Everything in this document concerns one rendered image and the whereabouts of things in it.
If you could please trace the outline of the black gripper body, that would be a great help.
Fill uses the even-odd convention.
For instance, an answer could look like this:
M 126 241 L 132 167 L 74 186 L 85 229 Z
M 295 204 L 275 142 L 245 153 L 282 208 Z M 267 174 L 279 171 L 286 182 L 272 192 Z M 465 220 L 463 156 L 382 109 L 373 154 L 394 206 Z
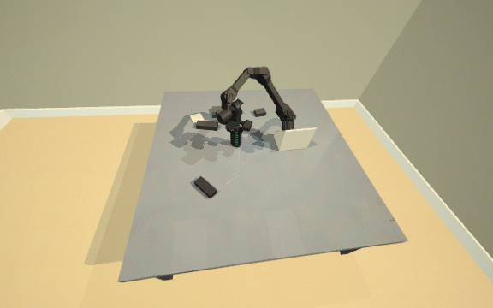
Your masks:
M 242 125 L 242 127 L 243 127 L 244 130 L 250 131 L 250 129 L 252 127 L 252 121 L 249 121 L 249 120 L 241 121 L 241 114 L 238 115 L 238 116 L 232 116 L 231 119 L 232 120 L 237 120 L 239 122 L 239 124 Z

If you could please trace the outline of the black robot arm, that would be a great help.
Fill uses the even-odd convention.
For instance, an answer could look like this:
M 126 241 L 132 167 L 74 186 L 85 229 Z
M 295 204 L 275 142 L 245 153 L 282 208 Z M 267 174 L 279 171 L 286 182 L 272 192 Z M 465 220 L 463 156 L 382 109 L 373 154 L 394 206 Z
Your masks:
M 221 124 L 228 121 L 225 127 L 226 130 L 231 133 L 238 132 L 240 124 L 237 120 L 232 120 L 231 118 L 232 116 L 240 115 L 241 105 L 244 103 L 239 99 L 236 101 L 234 100 L 238 91 L 248 80 L 248 78 L 255 79 L 260 85 L 264 86 L 265 90 L 270 95 L 270 98 L 276 106 L 275 112 L 282 121 L 282 131 L 294 130 L 294 120 L 296 119 L 296 115 L 291 108 L 282 101 L 276 88 L 271 82 L 270 72 L 267 67 L 245 69 L 236 82 L 221 94 L 220 97 L 222 100 L 222 108 L 216 112 L 218 121 Z

